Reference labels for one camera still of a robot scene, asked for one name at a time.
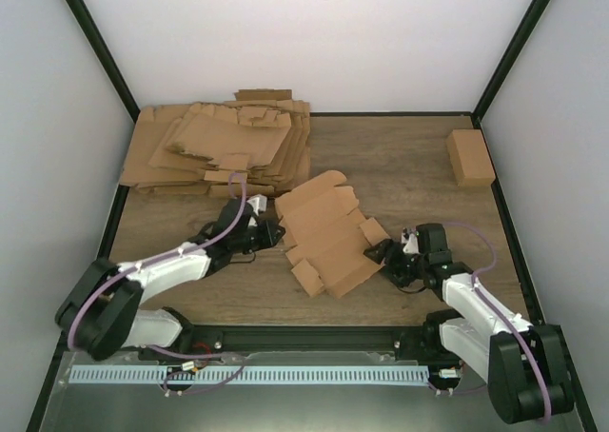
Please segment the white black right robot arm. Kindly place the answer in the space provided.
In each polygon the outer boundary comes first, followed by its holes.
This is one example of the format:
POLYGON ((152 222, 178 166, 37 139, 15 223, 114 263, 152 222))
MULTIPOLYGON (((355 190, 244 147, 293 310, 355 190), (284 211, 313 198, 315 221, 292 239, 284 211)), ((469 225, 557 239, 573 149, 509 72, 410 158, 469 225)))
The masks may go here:
POLYGON ((493 266, 471 269, 455 261, 444 225, 405 229, 399 241, 384 239, 364 254, 393 285, 420 281, 447 304, 447 310, 429 320, 424 350, 436 359, 453 353, 473 369, 504 422, 547 422, 573 410, 558 330, 530 323, 495 298, 480 280, 493 266))

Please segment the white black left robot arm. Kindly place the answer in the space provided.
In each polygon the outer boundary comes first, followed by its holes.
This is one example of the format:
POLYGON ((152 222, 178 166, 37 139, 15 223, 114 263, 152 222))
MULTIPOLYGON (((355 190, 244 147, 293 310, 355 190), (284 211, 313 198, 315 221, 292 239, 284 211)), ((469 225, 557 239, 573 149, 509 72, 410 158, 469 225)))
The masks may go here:
POLYGON ((98 258, 58 308, 56 324, 68 346, 103 361, 120 350, 144 347, 182 360, 193 351, 194 326, 177 310, 141 305, 178 285, 202 280, 232 264, 237 255, 255 256, 276 246, 285 228, 266 217, 267 199, 231 199, 218 219, 177 247, 133 262, 98 258))

